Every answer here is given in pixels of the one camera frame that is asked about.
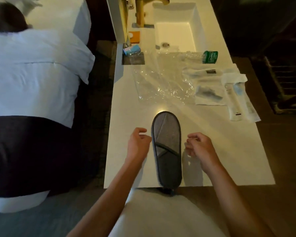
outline white countertop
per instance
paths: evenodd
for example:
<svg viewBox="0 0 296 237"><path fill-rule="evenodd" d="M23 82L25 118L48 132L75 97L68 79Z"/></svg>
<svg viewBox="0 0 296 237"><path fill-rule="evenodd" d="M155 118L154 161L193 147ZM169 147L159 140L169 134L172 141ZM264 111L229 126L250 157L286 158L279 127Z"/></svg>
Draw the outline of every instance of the white countertop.
<svg viewBox="0 0 296 237"><path fill-rule="evenodd" d="M207 47L219 52L217 66L228 68L232 60L221 34L210 0L170 0L170 2L195 2L205 30ZM146 23L153 23L152 4L147 4ZM128 26L136 22L135 9L130 10ZM154 29L140 28L128 31L141 31L142 50L154 48ZM237 185L275 184L257 127L246 120L232 122L229 120L225 106L185 105L183 103L150 104L142 103L132 76L131 65L122 65L122 45L118 45L113 99L111 108L110 132L107 150L104 188L107 188L124 163L127 154L127 142L135 127L150 129L156 114L169 111L177 116L182 131L182 151L186 136L192 132L208 135L233 180ZM203 174L196 159L189 159L182 153L181 186L212 185L206 174ZM142 170L133 187L159 187L152 146L150 147Z"/></svg>

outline slipper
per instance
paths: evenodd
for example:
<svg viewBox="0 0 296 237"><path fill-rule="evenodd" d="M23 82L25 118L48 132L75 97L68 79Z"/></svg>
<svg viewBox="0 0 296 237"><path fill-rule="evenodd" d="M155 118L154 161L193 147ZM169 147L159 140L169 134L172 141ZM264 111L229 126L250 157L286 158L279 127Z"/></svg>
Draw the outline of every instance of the slipper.
<svg viewBox="0 0 296 237"><path fill-rule="evenodd" d="M182 181L181 127L177 117L168 111L158 113L151 127L159 183L176 189Z"/></svg>

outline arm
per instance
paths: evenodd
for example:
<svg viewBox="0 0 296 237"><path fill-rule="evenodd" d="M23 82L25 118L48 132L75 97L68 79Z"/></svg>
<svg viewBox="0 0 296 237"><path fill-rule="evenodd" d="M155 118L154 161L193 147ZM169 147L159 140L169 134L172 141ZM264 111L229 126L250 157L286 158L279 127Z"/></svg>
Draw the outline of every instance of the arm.
<svg viewBox="0 0 296 237"><path fill-rule="evenodd" d="M237 185L221 164L209 137L201 133L188 135L186 150L197 156L209 176L231 236L275 236L241 196Z"/></svg>
<svg viewBox="0 0 296 237"><path fill-rule="evenodd" d="M118 220L130 189L147 156L151 137L136 128L128 142L127 157L110 186L67 237L108 236Z"/></svg>

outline sink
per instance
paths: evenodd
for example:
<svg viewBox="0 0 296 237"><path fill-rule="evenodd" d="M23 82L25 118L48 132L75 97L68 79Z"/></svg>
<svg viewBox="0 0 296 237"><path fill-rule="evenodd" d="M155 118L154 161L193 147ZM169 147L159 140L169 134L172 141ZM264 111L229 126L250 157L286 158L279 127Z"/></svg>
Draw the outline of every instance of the sink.
<svg viewBox="0 0 296 237"><path fill-rule="evenodd" d="M204 52L205 32L196 3L153 3L156 45L169 51Z"/></svg>

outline faucet spout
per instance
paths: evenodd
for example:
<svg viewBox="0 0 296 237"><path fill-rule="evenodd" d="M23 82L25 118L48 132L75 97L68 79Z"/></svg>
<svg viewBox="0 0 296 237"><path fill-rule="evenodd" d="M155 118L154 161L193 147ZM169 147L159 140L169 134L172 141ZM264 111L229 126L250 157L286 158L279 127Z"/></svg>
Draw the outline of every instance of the faucet spout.
<svg viewBox="0 0 296 237"><path fill-rule="evenodd" d="M144 27L145 25L145 12L144 12L144 5L150 3L155 0L135 0L136 3L136 17L137 17L137 25L139 27ZM170 0L158 0L161 1L164 5L168 5Z"/></svg>

